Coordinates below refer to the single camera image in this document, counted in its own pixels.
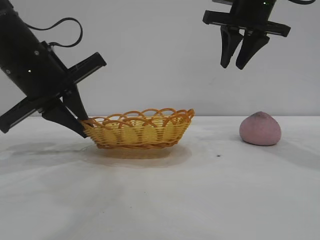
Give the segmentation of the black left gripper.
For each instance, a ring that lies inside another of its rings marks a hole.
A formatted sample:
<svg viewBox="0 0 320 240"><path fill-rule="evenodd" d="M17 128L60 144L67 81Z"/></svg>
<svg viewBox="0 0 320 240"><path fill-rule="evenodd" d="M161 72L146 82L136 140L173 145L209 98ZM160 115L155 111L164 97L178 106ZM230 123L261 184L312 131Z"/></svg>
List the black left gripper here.
<svg viewBox="0 0 320 240"><path fill-rule="evenodd" d="M58 43L40 42L32 30L10 1L0 2L0 69L26 95L0 117L0 130L7 133L39 112L45 120L87 138L81 121L88 115L77 84L107 63L96 52L67 68L53 50Z"/></svg>

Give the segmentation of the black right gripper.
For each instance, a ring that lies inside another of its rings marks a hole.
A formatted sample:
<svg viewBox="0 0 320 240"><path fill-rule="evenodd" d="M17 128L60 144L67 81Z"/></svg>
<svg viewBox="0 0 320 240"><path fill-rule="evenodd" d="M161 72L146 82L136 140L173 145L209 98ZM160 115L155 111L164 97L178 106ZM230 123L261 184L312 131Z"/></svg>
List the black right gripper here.
<svg viewBox="0 0 320 240"><path fill-rule="evenodd" d="M202 21L218 25L221 33L220 64L226 68L242 41L236 66L242 70L251 58L270 40L267 34L287 37L291 28L269 21L275 0L233 0L229 12L206 10Z"/></svg>

